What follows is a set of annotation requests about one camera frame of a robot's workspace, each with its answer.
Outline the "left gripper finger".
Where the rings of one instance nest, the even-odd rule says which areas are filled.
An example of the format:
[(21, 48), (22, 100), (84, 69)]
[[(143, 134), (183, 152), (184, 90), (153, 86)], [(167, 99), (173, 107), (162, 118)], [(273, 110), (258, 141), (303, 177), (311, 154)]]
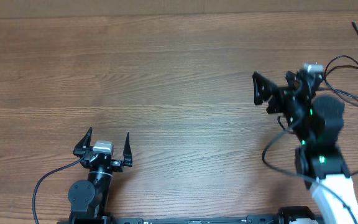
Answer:
[(86, 132), (86, 134), (83, 136), (83, 138), (76, 144), (76, 146), (74, 147), (74, 150), (86, 150), (87, 148), (90, 147), (90, 143), (91, 143), (91, 137), (92, 137), (92, 127), (90, 127), (88, 129), (88, 131)]
[(132, 151), (130, 147), (130, 141), (129, 141), (129, 132), (127, 132), (126, 135), (126, 141), (124, 144), (124, 150), (123, 150), (123, 156), (124, 156), (124, 162), (132, 162)]

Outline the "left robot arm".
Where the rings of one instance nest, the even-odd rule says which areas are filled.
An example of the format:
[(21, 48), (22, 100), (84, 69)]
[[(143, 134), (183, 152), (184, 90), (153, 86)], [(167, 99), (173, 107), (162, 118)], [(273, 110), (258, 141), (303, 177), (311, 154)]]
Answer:
[(126, 135), (122, 160), (112, 158), (114, 149), (111, 141), (96, 141), (91, 145), (91, 136), (92, 129), (89, 129), (73, 149), (73, 154), (80, 158), (80, 164), (89, 172), (86, 180), (76, 181), (68, 191), (71, 203), (68, 222), (116, 223), (105, 209), (112, 174), (133, 165), (129, 135)]

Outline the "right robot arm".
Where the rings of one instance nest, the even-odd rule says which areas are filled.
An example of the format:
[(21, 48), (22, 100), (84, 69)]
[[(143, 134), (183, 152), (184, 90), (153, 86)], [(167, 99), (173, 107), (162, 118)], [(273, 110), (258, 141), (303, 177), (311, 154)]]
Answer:
[(344, 103), (316, 92), (323, 81), (321, 67), (285, 75), (288, 85), (277, 86), (254, 72), (254, 103), (268, 103), (267, 113), (284, 115), (301, 145), (295, 149), (296, 172), (283, 171), (305, 182), (325, 223), (358, 223), (358, 203), (351, 173), (337, 144), (344, 126)]

